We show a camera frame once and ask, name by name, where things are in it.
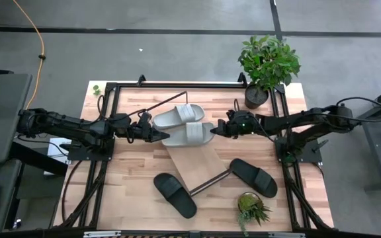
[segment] slipper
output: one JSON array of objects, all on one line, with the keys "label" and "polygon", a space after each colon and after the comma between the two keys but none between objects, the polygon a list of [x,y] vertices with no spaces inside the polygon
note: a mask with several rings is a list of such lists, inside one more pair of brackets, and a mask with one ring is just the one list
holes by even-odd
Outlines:
[{"label": "slipper", "polygon": [[184,217],[196,214],[196,205],[189,193],[173,175],[161,173],[153,178],[153,183],[163,197]]},{"label": "slipper", "polygon": [[190,147],[205,145],[214,138],[215,134],[210,130],[214,128],[210,122],[190,122],[186,127],[169,132],[170,138],[163,139],[162,143],[166,147]]},{"label": "slipper", "polygon": [[241,159],[234,159],[230,163],[230,169],[259,194],[267,198],[276,196],[276,181],[264,170],[250,165]]},{"label": "slipper", "polygon": [[204,109],[196,104],[175,106],[168,112],[153,117],[153,126],[157,130],[173,128],[187,122],[198,122],[205,116]]}]

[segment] white slide sandal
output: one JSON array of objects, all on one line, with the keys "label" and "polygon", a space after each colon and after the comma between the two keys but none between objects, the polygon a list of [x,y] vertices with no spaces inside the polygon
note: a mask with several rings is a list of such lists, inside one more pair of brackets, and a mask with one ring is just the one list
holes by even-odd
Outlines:
[{"label": "white slide sandal", "polygon": [[214,128],[210,122],[189,122],[185,127],[169,132],[170,138],[163,139],[166,147],[190,147],[205,145],[214,138],[210,130]]},{"label": "white slide sandal", "polygon": [[198,122],[205,116],[204,109],[196,104],[175,106],[168,112],[153,117],[153,125],[157,130],[173,128],[187,122]]}]

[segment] black slide sandal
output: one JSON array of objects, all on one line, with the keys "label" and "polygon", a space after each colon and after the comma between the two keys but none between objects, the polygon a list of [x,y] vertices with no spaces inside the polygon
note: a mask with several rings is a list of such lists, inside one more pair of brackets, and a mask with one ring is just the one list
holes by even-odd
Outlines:
[{"label": "black slide sandal", "polygon": [[257,168],[241,159],[234,159],[230,169],[243,182],[261,195],[272,198],[277,194],[276,181],[264,170]]},{"label": "black slide sandal", "polygon": [[153,178],[153,183],[163,197],[184,217],[195,216],[196,205],[182,184],[173,175],[161,173]]}]

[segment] dark plant pot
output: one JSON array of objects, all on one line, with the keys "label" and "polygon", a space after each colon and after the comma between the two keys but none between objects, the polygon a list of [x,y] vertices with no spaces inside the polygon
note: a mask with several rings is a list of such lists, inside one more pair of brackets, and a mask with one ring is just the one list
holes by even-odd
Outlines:
[{"label": "dark plant pot", "polygon": [[252,197],[254,197],[254,198],[258,199],[258,200],[261,199],[258,195],[256,195],[256,194],[253,193],[253,192],[244,192],[244,193],[243,193],[241,196],[239,196],[239,198],[237,199],[237,207],[239,208],[239,211],[240,211],[240,212],[242,212],[242,210],[241,210],[241,208],[240,208],[240,206],[239,206],[239,200],[241,199],[241,197],[242,197],[243,195],[248,195],[248,194],[252,195]]},{"label": "dark plant pot", "polygon": [[258,90],[255,85],[250,85],[245,90],[245,105],[249,109],[256,109],[269,99],[269,92]]}]

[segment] orange cable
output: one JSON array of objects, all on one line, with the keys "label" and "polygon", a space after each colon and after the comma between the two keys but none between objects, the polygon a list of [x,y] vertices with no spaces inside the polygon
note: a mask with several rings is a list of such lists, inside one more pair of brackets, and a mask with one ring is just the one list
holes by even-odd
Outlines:
[{"label": "orange cable", "polygon": [[36,86],[34,88],[34,92],[33,92],[33,95],[32,95],[32,98],[30,98],[29,102],[27,103],[27,106],[26,106],[26,109],[29,108],[30,104],[32,103],[34,97],[36,96],[36,92],[38,91],[38,86],[39,86],[39,78],[40,78],[40,71],[42,69],[42,65],[44,64],[44,59],[45,59],[45,45],[44,45],[44,40],[42,39],[42,36],[40,35],[39,33],[39,30],[37,29],[37,27],[34,25],[34,23],[32,22],[32,20],[30,19],[30,17],[27,15],[27,13],[21,8],[21,6],[16,2],[16,0],[13,0],[13,2],[19,7],[20,11],[24,14],[24,16],[27,18],[27,20],[29,20],[29,22],[32,24],[34,30],[36,31],[36,33],[38,33],[38,36],[39,36],[39,39],[40,39],[40,44],[41,44],[41,49],[42,49],[42,53],[40,54],[39,58],[40,58],[40,63],[39,63],[39,68],[38,68],[38,75],[36,76]]}]

